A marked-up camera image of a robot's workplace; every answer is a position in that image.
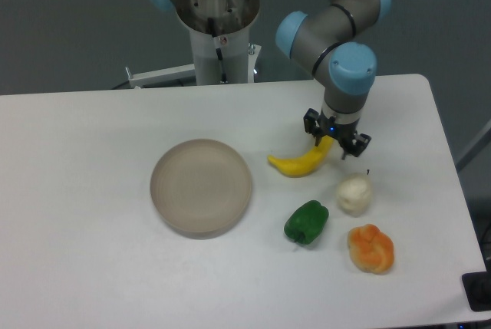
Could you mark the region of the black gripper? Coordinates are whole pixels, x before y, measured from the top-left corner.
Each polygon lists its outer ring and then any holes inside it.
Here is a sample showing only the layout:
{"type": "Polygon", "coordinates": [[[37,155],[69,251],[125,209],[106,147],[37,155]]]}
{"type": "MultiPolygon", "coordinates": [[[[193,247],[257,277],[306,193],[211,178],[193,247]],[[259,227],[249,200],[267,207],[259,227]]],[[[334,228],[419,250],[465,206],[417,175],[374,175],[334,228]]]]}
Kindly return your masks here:
{"type": "Polygon", "coordinates": [[[324,137],[330,137],[339,144],[343,153],[342,160],[347,156],[359,157],[371,142],[371,137],[359,133],[357,126],[359,119],[348,124],[341,124],[335,115],[326,117],[323,113],[309,108],[303,116],[305,132],[315,139],[315,146],[319,146],[324,137]]]}

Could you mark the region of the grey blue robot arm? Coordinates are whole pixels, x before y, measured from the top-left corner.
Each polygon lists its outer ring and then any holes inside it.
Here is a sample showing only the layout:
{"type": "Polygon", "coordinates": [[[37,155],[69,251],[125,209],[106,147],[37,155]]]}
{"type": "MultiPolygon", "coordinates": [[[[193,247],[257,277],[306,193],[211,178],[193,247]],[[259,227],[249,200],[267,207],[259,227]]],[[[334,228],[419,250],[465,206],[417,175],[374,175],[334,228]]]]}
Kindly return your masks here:
{"type": "MultiPolygon", "coordinates": [[[[174,10],[187,28],[198,84],[237,84],[249,78],[249,30],[259,0],[150,0],[174,10]]],[[[390,10],[391,0],[328,0],[316,16],[292,12],[275,34],[278,49],[324,89],[320,111],[309,110],[305,131],[316,140],[336,140],[345,155],[361,155],[371,138],[357,130],[374,83],[377,59],[355,37],[390,10]]]]}

